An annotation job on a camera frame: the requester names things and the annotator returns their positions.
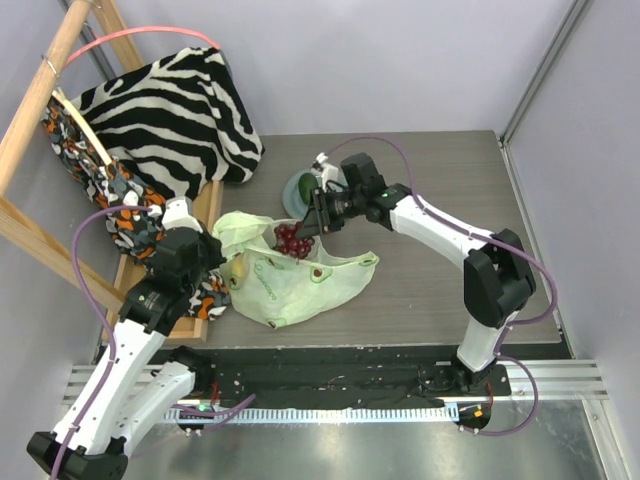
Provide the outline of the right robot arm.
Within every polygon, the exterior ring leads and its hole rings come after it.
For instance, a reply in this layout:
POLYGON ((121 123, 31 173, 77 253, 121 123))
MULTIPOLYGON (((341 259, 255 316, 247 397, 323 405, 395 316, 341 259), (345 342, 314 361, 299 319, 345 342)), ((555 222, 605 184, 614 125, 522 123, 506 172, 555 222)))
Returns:
POLYGON ((478 229, 448 215, 402 184, 389 185, 373 159, 355 154, 339 166, 321 153, 311 167, 317 184, 296 232, 299 241, 341 230, 358 216, 405 235, 449 260, 462 272, 463 301, 470 319, 448 372, 463 391, 483 384, 495 365, 496 350, 509 321, 536 291, 517 234, 478 229))

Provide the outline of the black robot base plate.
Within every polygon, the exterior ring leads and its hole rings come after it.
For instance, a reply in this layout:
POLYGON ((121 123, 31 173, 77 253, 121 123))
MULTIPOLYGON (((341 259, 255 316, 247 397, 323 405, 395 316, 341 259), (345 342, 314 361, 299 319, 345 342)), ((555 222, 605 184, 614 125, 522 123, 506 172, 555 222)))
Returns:
POLYGON ((200 348, 214 370, 196 389, 231 407, 252 397, 265 409, 382 409, 432 406, 447 398, 505 398, 505 366, 463 374, 451 346, 200 348))

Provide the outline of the yellow lemon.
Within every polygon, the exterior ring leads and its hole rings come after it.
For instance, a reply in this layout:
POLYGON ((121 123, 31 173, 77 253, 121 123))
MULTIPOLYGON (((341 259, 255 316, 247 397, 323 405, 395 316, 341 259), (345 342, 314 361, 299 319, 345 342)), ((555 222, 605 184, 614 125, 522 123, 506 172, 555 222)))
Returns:
POLYGON ((239 254, 231 261, 231 274, 237 279, 244 279, 247 275, 247 267, 245 266, 245 256, 239 254))

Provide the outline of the light green plastic bag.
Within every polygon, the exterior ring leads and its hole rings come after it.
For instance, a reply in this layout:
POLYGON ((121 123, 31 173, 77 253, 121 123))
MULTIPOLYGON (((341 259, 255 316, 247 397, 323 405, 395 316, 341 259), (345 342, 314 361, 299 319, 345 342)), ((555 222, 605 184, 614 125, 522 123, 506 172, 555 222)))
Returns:
POLYGON ((234 211, 222 215, 213 227, 213 236, 222 242, 227 258, 220 273, 233 308, 272 329, 304 322, 349 302, 370 283, 379 262, 371 251, 356 257, 334 257, 318 236, 304 260, 273 250, 273 229, 295 222, 234 211), (231 261, 239 254, 245 256, 244 279, 231 274, 231 261))

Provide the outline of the red grape bunch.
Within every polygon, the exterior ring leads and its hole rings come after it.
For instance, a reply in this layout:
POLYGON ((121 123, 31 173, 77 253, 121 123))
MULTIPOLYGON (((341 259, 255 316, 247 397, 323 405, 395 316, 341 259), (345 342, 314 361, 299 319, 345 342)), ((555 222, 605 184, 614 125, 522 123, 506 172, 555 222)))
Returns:
POLYGON ((276 238, 273 250, 296 260, 306 259, 311 253, 315 240, 312 237, 305 239, 298 239, 296 237, 301 225, 301 222, 281 223, 277 225, 273 229, 276 238))

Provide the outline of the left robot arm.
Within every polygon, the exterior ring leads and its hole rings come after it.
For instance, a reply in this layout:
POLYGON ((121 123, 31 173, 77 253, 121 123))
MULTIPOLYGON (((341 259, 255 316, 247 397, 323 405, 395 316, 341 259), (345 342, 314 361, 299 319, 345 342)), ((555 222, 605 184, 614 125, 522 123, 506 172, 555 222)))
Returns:
POLYGON ((204 276, 225 261, 221 243, 206 231, 168 230, 151 271, 125 297, 109 346, 82 392, 50 432, 36 432, 28 454, 53 479, 120 479, 136 447, 180 399, 206 390, 209 360, 194 349, 174 349, 139 392, 133 390, 162 347, 204 276))

